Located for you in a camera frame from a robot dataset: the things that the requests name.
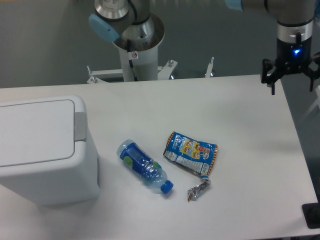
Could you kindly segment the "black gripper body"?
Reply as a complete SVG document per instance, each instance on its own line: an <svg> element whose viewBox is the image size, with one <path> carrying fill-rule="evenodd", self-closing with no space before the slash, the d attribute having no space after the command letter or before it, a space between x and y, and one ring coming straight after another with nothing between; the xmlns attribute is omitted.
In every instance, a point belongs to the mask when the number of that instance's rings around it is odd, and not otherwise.
<svg viewBox="0 0 320 240"><path fill-rule="evenodd" d="M300 44L277 39L276 70L284 75L307 73L311 64L311 44L311 37Z"/></svg>

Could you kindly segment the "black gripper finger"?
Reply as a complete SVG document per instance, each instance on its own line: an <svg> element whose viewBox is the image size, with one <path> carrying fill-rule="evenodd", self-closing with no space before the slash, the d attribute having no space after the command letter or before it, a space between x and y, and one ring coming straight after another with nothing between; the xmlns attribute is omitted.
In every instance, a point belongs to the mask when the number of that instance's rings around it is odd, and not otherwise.
<svg viewBox="0 0 320 240"><path fill-rule="evenodd" d="M315 63L317 65L316 70L310 67L311 63ZM320 78L320 53L317 52L307 60L304 60L302 62L301 71L309 77L309 91L312 92L314 89L314 81Z"/></svg>
<svg viewBox="0 0 320 240"><path fill-rule="evenodd" d="M275 83L286 74L286 65L280 60L263 59L260 80L271 88L271 94L275 95Z"/></svg>

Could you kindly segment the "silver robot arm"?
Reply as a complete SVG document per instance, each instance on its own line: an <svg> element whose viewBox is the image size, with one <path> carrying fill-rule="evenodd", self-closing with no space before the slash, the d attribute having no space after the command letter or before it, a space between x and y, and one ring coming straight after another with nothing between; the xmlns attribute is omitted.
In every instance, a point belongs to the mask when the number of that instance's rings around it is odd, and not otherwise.
<svg viewBox="0 0 320 240"><path fill-rule="evenodd" d="M311 55L314 0L228 0L232 10L255 10L273 15L277 21L276 59L262 61L261 82L271 89L285 75L303 73L311 82L320 76ZM126 82L159 80L170 75L168 68L158 69L158 47L165 30L162 21L150 11L148 0L97 0L95 12L88 18L91 29L119 50L123 79Z"/></svg>

